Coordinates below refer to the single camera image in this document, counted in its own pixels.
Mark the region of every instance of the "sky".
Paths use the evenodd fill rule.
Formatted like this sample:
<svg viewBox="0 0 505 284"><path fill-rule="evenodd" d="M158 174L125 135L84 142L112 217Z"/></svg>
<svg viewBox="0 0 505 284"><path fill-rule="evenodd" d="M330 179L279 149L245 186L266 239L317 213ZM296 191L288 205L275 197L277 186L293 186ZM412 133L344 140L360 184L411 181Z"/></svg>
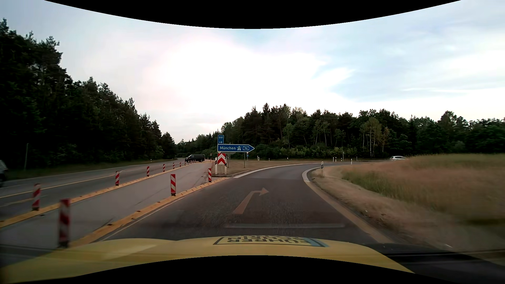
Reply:
<svg viewBox="0 0 505 284"><path fill-rule="evenodd" d="M93 77L175 142L287 104L308 114L385 108L409 119L505 117L505 1L460 0L376 19L218 29L0 0L19 34L53 36L74 80Z"/></svg>

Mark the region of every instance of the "forest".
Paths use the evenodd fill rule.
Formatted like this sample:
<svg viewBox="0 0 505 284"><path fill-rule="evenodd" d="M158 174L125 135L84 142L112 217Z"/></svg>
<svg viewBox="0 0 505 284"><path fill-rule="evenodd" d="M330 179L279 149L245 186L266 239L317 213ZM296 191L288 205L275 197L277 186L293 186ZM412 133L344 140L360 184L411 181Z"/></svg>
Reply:
<svg viewBox="0 0 505 284"><path fill-rule="evenodd" d="M387 158L443 153L505 152L505 119L467 121L451 111L437 121L405 119L385 109L351 113L316 110L308 115L286 104L253 107L243 117L226 122L221 131L177 144L178 156L217 154L217 135L225 143L250 144L249 156L260 159L362 157ZM234 154L233 158L243 158Z"/></svg>
<svg viewBox="0 0 505 284"><path fill-rule="evenodd" d="M139 114L132 98L120 98L92 77L73 80L60 66L58 45L53 37L21 36L6 19L0 23L0 160L10 168L23 168L26 156L27 168L216 157L219 134L225 143L254 146L249 156L261 159L505 152L505 118L467 121L446 111L436 121L406 119L385 109L308 114L287 104L252 107L219 131L175 144L156 120Z"/></svg>

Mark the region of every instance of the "road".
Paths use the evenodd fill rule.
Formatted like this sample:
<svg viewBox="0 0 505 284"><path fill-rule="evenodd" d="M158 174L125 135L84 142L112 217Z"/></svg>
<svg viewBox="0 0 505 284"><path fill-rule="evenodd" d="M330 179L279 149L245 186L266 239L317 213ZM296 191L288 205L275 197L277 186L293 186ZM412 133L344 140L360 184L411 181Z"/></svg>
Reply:
<svg viewBox="0 0 505 284"><path fill-rule="evenodd" d="M190 164L172 172L71 204L71 241L169 197L171 195L171 173L176 174L177 193L208 182L208 168L210 166L209 162ZM93 183L93 186L91 187L90 183L84 182L82 190L102 189L109 184ZM58 210L52 210L0 228L1 265L32 258L55 249L58 242L58 213Z"/></svg>
<svg viewBox="0 0 505 284"><path fill-rule="evenodd" d="M184 165L184 159L166 162L166 170L172 163ZM120 182L125 183L163 171L163 163L132 165L111 169L85 171L54 176L11 180L0 187L0 219L4 220L31 211L33 185L41 184L40 206L57 203L62 198L75 198L114 185L116 171L120 171Z"/></svg>
<svg viewBox="0 0 505 284"><path fill-rule="evenodd" d="M376 243L302 178L318 165L291 165L230 178L184 196L102 240L183 240L223 235L290 235Z"/></svg>

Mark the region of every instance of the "car hood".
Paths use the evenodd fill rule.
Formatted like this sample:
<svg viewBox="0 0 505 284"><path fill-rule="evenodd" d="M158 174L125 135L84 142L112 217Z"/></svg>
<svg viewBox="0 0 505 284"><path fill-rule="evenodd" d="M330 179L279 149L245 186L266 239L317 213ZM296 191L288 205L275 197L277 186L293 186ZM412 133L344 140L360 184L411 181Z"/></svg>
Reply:
<svg viewBox="0 0 505 284"><path fill-rule="evenodd" d="M220 236L180 241L120 239L56 250L2 268L6 283L67 278L165 260L234 255L331 259L412 272L357 244L292 236Z"/></svg>

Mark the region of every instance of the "chevron sign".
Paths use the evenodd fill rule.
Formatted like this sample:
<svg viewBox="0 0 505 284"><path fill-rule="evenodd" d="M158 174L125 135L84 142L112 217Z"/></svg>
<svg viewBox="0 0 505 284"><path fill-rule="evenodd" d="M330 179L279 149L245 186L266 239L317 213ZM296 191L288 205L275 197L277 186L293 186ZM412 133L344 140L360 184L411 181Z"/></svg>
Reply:
<svg viewBox="0 0 505 284"><path fill-rule="evenodd" d="M226 165L226 154L224 153L219 153L218 154L218 165Z"/></svg>

